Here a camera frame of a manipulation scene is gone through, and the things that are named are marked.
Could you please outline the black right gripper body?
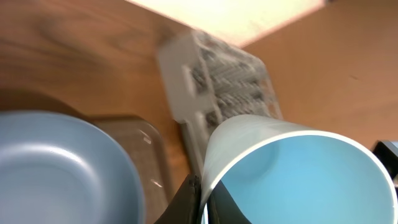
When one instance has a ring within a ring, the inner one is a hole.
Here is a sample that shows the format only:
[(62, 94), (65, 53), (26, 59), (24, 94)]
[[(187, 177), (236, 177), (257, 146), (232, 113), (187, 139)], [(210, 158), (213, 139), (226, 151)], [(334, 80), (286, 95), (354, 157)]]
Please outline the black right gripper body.
[(382, 162), (394, 186), (397, 187), (397, 140), (377, 141), (373, 147), (373, 154)]

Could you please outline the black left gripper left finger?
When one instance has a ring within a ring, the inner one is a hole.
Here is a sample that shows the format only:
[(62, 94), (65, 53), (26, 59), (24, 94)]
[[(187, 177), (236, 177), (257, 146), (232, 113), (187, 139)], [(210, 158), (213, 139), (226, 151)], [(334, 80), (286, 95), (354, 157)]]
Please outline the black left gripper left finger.
[(155, 224), (196, 224), (201, 197), (200, 184), (201, 181), (197, 175), (187, 175)]

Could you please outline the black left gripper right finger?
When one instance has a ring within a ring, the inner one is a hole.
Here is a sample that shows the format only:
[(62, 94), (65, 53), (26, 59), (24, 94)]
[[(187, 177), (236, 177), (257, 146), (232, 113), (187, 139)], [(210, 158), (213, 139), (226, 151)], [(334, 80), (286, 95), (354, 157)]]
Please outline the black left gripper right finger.
[(219, 181), (211, 192), (207, 201), (207, 209), (209, 224), (251, 224), (236, 205), (222, 181)]

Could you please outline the light blue cup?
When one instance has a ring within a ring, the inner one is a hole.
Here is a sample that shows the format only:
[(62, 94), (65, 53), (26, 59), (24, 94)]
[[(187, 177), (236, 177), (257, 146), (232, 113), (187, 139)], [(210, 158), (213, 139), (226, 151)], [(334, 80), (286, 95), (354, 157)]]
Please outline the light blue cup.
[(235, 116), (214, 130), (202, 207), (219, 181), (251, 223), (397, 222), (393, 181), (369, 149), (265, 116)]

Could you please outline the grey dishwasher rack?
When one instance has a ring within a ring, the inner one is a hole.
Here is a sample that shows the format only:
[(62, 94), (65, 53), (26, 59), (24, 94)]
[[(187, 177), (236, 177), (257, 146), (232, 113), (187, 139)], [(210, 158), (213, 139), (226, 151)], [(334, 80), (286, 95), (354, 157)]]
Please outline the grey dishwasher rack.
[(203, 172), (209, 138), (223, 121), (240, 114), (282, 119), (262, 60), (206, 32), (191, 30), (170, 39), (157, 59), (196, 175)]

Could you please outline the brown serving tray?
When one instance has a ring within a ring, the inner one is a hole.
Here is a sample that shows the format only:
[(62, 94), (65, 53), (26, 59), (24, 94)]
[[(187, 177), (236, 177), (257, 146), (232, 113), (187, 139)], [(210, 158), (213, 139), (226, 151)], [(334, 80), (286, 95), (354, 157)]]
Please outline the brown serving tray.
[(146, 223), (155, 223), (174, 196), (162, 136), (148, 121), (136, 115), (85, 115), (43, 93), (1, 89), (1, 111), (44, 110), (67, 114), (99, 127), (129, 154), (143, 185)]

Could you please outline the dark blue plate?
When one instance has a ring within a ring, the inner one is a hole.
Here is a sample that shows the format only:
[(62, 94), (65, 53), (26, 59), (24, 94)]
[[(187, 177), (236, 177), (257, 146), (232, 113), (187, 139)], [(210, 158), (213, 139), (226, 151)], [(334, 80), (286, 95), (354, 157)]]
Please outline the dark blue plate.
[(108, 134), (44, 111), (1, 113), (2, 223), (144, 223), (138, 171)]

